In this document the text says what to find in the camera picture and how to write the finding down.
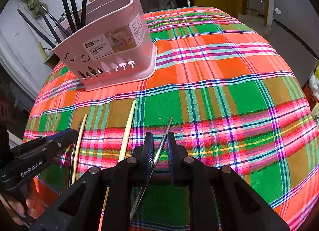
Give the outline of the person's left hand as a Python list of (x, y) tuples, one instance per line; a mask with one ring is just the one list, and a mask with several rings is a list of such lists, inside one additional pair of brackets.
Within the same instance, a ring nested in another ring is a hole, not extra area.
[[(1, 194), (1, 203), (4, 208), (14, 221), (14, 223), (23, 226), (23, 222), (17, 216), (17, 213), (24, 214), (25, 209), (23, 205), (17, 201), (15, 198), (10, 196), (3, 196)], [(34, 179), (30, 180), (28, 183), (28, 195), (25, 199), (25, 203), (27, 205), (27, 214), (34, 219), (38, 219), (45, 211), (42, 201), (40, 199), (40, 195), (37, 192), (36, 185)]]

